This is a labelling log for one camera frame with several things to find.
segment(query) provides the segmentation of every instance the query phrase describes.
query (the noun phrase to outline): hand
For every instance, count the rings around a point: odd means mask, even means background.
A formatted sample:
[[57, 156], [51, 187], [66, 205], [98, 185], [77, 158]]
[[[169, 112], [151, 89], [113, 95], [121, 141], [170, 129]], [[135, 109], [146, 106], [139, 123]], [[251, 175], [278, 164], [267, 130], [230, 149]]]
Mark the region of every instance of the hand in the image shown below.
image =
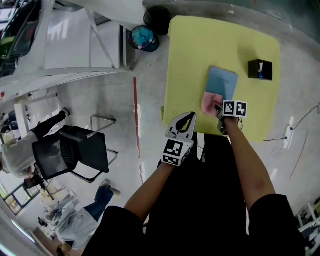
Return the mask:
[[227, 127], [231, 125], [238, 126], [239, 118], [226, 116], [223, 121]]

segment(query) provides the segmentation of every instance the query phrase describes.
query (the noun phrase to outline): tabletop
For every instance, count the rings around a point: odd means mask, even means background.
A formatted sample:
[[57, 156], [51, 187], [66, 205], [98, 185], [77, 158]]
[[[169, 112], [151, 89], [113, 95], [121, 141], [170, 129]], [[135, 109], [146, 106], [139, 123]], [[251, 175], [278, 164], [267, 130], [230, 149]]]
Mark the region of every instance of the tabletop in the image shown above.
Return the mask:
[[[163, 123], [193, 111], [195, 132], [221, 135], [218, 119], [205, 115], [201, 102], [210, 66], [238, 74], [233, 100], [248, 102], [243, 133], [249, 141], [266, 139], [273, 123], [280, 76], [280, 44], [259, 31], [201, 17], [176, 16], [171, 20], [170, 48]], [[273, 80], [248, 78], [248, 61], [272, 62]]]

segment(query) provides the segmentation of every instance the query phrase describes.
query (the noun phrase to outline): trash bin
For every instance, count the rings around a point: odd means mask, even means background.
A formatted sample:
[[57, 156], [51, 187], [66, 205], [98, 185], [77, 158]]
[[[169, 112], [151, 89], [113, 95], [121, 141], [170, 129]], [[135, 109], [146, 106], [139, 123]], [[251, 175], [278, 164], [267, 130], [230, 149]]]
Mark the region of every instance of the trash bin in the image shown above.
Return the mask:
[[156, 34], [147, 26], [137, 26], [129, 35], [129, 44], [145, 52], [154, 52], [159, 48], [160, 42]]
[[167, 8], [162, 6], [154, 6], [144, 14], [143, 21], [157, 34], [167, 35], [171, 16]]

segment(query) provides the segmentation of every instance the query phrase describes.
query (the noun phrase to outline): window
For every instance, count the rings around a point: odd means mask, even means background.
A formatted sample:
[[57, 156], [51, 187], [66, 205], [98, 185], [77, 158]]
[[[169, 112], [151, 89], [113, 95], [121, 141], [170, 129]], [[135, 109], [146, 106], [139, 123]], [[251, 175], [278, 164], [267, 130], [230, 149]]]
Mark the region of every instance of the window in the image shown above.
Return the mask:
[[25, 208], [40, 193], [36, 186], [30, 189], [24, 189], [23, 185], [23, 179], [0, 172], [1, 198], [15, 215]]

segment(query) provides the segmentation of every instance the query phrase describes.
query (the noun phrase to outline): floor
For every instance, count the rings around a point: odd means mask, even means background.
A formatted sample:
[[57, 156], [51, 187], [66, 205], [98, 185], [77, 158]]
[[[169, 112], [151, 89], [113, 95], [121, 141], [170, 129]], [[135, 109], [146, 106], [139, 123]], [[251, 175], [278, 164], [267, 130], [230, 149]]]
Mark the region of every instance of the floor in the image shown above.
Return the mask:
[[[166, 6], [175, 14], [214, 15], [220, 20], [256, 29], [278, 39], [281, 80], [274, 123], [268, 136], [270, 139], [283, 137], [291, 117], [297, 123], [318, 104], [320, 46], [313, 39], [255, 10], [239, 7], [235, 14], [229, 14], [225, 9], [213, 10], [210, 3], [201, 8], [197, 8], [196, 2], [180, 4], [167, 3]], [[156, 52], [140, 52], [133, 72], [94, 77], [54, 88], [58, 93], [57, 106], [72, 111], [65, 121], [67, 124], [88, 127], [93, 114], [117, 119], [116, 125], [104, 132], [107, 147], [119, 152], [108, 174], [103, 174], [92, 184], [70, 174], [57, 178], [62, 186], [79, 197], [84, 206], [93, 201], [100, 181], [109, 178], [113, 186], [122, 192], [121, 196], [114, 196], [109, 205], [123, 207], [156, 169], [166, 142], [166, 127], [161, 121], [160, 107], [165, 101], [169, 45], [170, 39], [163, 36]], [[136, 90], [134, 77], [137, 78]], [[315, 110], [295, 131], [289, 149], [282, 149], [281, 141], [251, 143], [266, 165], [277, 193], [287, 195], [295, 214], [307, 201], [320, 196], [319, 127], [320, 116]], [[76, 171], [88, 177], [96, 172], [83, 165], [79, 165]]]
[[320, 43], [320, 2], [318, 0], [143, 0], [145, 6], [162, 5], [170, 2], [201, 2], [215, 6], [226, 6], [227, 12], [237, 12], [237, 7], [251, 9], [280, 20], [302, 31]]

